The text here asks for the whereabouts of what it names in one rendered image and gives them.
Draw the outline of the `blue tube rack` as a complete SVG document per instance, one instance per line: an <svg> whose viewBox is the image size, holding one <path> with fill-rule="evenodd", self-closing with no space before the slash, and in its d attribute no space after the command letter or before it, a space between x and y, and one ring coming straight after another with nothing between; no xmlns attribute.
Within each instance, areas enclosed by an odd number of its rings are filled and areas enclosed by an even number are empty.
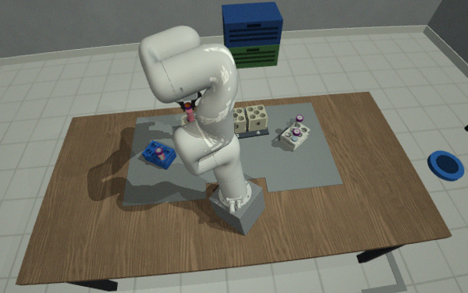
<svg viewBox="0 0 468 293"><path fill-rule="evenodd" d="M158 155L155 153L155 149L158 148L158 147L161 147L163 149L163 151L165 151L164 152L165 159L163 161L159 160ZM167 149L170 149L170 150L167 150ZM168 153L168 152L170 152L170 153ZM176 153L175 153L174 149L172 149L172 148L170 148L168 146L165 146L163 144L160 144L158 142L155 142L153 140L147 146L147 148L143 151L142 154L143 154L146 161L150 161L151 163L156 164L157 166L162 167L162 168L164 168L166 170L168 169L170 164L176 158ZM152 156L152 154L153 154L153 156Z"/></svg>

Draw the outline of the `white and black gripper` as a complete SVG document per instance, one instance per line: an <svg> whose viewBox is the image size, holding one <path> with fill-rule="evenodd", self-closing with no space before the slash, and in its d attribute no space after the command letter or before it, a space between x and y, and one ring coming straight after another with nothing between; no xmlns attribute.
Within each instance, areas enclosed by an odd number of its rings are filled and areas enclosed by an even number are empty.
<svg viewBox="0 0 468 293"><path fill-rule="evenodd" d="M184 108L184 101L191 101L191 105L192 105L192 109L194 110L194 108L196 107L195 106L195 101L200 98L202 96L202 93L201 92L198 92L198 93L195 93L195 94L192 94L188 97L185 97L179 101L175 101L177 104L179 104L181 106L181 108L183 109L183 112L185 111L185 108Z"/></svg>

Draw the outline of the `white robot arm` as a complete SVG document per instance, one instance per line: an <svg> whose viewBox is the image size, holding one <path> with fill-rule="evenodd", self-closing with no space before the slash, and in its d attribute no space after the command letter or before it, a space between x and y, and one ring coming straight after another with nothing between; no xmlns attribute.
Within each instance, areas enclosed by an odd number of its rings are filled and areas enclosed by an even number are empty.
<svg viewBox="0 0 468 293"><path fill-rule="evenodd" d="M160 102L169 104L205 90L197 105L197 120L179 127L173 141L190 174L198 176L214 168L219 199L234 214L235 208L240 210L250 200L252 191L243 175L234 133L238 75L230 50L222 44L201 45L193 28L175 26L145 37L139 56Z"/></svg>

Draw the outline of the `grey bench mat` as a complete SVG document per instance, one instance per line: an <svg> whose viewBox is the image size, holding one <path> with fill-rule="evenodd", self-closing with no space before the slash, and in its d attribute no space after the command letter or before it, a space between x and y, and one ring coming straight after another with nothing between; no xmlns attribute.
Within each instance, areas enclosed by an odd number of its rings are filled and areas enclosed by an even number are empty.
<svg viewBox="0 0 468 293"><path fill-rule="evenodd" d="M343 184L312 103L264 108L269 135L238 139L245 179L265 178L268 192ZM136 118L123 207L207 198L206 184L217 182L213 169L190 174L173 143L182 115ZM297 115L310 133L291 151L280 139ZM145 160L142 153L152 140L174 149L176 158L167 170Z"/></svg>

